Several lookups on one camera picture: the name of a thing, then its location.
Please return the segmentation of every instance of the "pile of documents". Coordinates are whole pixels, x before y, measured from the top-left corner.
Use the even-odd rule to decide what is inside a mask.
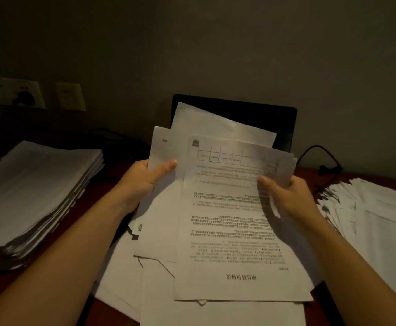
[[[396,191],[358,178],[322,196],[323,216],[396,292]]]
[[[266,175],[287,187],[296,167],[275,137],[179,103],[171,129],[154,129],[148,166],[176,159],[177,169],[141,202],[94,295],[144,326],[304,325],[319,276],[257,185]]]
[[[25,265],[103,167],[98,149],[21,142],[0,160],[0,269]]]

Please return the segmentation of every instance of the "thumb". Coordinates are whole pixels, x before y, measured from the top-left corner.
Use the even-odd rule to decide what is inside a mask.
[[[177,167],[177,160],[167,161],[148,172],[148,181],[155,184],[163,176],[169,174]]]
[[[266,176],[260,176],[258,181],[263,185],[273,197],[280,198],[285,193],[285,190]]]

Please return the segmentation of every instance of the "black monitor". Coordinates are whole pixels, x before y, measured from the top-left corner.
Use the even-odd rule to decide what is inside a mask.
[[[178,102],[245,125],[275,132],[277,137],[273,148],[290,152],[297,115],[297,109],[294,107],[175,94],[172,97],[171,125]]]

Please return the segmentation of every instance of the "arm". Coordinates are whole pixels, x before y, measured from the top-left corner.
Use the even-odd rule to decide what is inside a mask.
[[[0,295],[0,325],[75,325],[124,215],[173,170],[139,161]]]
[[[396,325],[396,293],[322,217],[306,182],[293,176],[287,190],[264,176],[260,182],[309,242],[344,322]]]

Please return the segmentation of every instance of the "wall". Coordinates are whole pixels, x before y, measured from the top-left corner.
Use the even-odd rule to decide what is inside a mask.
[[[294,106],[296,155],[396,178],[396,0],[0,0],[0,76],[40,82],[40,125],[146,142],[174,93]],[[88,112],[60,112],[55,81]],[[0,143],[28,132],[0,107]]]

